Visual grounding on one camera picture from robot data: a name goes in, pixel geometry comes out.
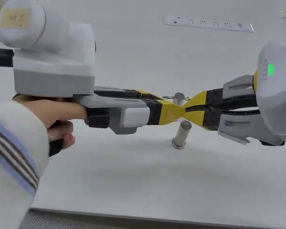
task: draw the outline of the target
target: metal cylinder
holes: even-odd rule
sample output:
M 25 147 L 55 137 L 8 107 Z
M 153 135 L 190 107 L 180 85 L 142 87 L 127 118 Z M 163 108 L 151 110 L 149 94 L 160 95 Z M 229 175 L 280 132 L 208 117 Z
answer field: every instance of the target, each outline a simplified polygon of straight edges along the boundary
M 184 120 L 180 123 L 176 136 L 172 139 L 172 145 L 176 149 L 183 149 L 186 144 L 186 138 L 192 128 L 192 124 Z
M 177 105 L 179 105 L 179 106 L 182 106 L 184 99 L 185 99 L 184 94 L 182 94 L 182 93 L 180 93 L 180 92 L 177 92 L 177 93 L 174 95 L 173 103 L 174 103 L 174 104 L 177 104 Z

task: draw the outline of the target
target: blue stripe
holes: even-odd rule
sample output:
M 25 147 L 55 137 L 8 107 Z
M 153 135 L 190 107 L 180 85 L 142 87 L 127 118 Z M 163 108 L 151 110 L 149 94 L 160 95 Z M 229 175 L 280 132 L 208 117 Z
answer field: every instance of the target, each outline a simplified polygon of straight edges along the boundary
M 0 124 L 0 132 L 5 135 L 7 139 L 9 139 L 25 156 L 31 167 L 34 169 L 36 175 L 40 177 L 40 171 L 38 170 L 33 158 L 30 156 L 27 148 L 21 143 L 21 141 L 13 135 L 10 131 L 5 129 L 1 124 Z
M 22 186 L 31 196 L 35 195 L 35 190 L 28 182 L 26 182 L 16 170 L 14 170 L 9 163 L 0 155 L 0 165 L 13 177 L 17 183 Z

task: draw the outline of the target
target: black handle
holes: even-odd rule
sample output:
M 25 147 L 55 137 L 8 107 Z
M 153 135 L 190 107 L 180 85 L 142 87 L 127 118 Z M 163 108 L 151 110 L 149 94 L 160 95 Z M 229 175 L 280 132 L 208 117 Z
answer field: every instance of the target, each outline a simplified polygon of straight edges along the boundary
M 50 128 L 57 127 L 61 125 L 61 121 L 56 121 Z M 63 139 L 58 139 L 56 141 L 50 142 L 49 156 L 54 156 L 62 150 Z

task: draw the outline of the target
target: label sticker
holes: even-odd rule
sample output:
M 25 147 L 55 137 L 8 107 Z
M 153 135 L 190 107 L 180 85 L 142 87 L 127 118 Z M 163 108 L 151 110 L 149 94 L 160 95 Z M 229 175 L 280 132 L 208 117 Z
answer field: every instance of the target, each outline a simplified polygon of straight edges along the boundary
M 28 8 L 5 8 L 1 20 L 1 28 L 28 29 L 30 13 L 31 11 Z

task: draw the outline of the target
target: gray floor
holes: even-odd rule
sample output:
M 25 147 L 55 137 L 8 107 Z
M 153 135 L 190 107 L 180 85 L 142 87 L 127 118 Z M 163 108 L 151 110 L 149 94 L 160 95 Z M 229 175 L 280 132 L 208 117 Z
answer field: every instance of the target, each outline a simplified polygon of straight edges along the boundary
M 50 213 L 31 210 L 20 229 L 231 229 L 247 228 Z

